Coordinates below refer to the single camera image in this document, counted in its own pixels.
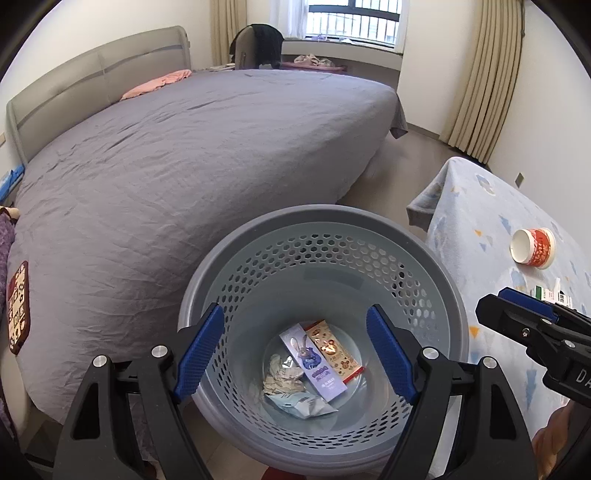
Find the tablecloth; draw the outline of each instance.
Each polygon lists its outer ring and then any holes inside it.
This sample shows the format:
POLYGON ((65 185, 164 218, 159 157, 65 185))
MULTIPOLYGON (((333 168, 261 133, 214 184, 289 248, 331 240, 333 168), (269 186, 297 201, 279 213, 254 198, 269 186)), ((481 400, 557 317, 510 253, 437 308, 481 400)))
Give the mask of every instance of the tablecloth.
MULTIPOLYGON (((586 314, 591 307, 591 269, 577 242, 530 199, 481 166, 450 158, 429 186, 407 207, 411 225, 427 231, 427 245, 441 258, 462 295, 468 319, 469 361, 490 355, 499 361, 533 436, 567 399, 542 383, 545 368, 525 354, 525 347, 476 320, 478 300, 512 287, 524 293, 536 285, 552 289, 556 278, 586 314), (513 261, 509 244, 520 228, 549 228, 557 241, 556 257, 546 270, 513 261)), ((444 432, 441 447, 451 448, 444 432)), ((440 468, 433 473, 441 474, 440 468)))

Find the red and white cup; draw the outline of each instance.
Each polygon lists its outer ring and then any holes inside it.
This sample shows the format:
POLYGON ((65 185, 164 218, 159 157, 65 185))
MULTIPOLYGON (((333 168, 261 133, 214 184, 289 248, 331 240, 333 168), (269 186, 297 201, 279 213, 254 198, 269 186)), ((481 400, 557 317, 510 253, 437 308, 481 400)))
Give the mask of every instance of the red and white cup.
POLYGON ((548 268, 556 256, 556 239, 547 228, 521 229, 514 233, 510 250, 517 263, 548 268))

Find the floor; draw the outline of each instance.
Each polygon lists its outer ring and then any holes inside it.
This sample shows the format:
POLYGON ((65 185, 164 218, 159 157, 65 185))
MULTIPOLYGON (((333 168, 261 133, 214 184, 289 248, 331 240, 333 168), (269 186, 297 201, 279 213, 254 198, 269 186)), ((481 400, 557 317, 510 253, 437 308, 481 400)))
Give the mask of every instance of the floor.
POLYGON ((389 218, 425 240, 423 230, 408 224, 406 206, 429 185, 446 160, 456 155, 443 142, 414 131, 397 140, 388 135, 340 203, 389 218))
MULTIPOLYGON (((398 140, 388 135, 367 170, 340 203, 385 216, 424 240, 424 231, 409 226, 406 205, 454 155, 444 143, 413 131, 398 140)), ((183 418, 214 480, 261 478, 267 467, 223 440, 193 403, 184 409, 183 418)), ((375 478, 361 474, 347 480, 375 478)))

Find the gray bedsheet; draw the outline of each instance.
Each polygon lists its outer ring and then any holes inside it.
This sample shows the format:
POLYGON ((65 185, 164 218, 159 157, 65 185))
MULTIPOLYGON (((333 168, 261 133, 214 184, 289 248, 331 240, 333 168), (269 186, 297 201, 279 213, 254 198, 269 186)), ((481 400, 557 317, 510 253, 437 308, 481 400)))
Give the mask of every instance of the gray bedsheet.
POLYGON ((388 130, 379 83, 308 72, 206 73, 117 103, 29 163, 8 275, 30 272, 17 360, 35 405, 64 421, 98 353, 148 351, 177 325, 200 260, 244 222, 334 203, 388 130))

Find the perforated basket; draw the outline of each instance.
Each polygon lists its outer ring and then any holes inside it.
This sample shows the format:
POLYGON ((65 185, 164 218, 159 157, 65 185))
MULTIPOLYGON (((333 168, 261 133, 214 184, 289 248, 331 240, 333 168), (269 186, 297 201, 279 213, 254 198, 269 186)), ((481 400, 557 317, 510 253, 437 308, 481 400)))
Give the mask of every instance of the perforated basket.
POLYGON ((466 315, 446 270, 392 222, 349 207, 292 207, 232 232, 191 279, 179 327, 214 301, 225 331, 193 399, 240 450, 294 473, 378 468, 398 441, 411 407, 392 390, 365 332, 373 304, 423 346, 467 357, 466 315), (287 354, 278 335, 319 319, 365 371, 331 402, 338 413, 300 420, 265 399, 262 380, 270 356, 287 354))

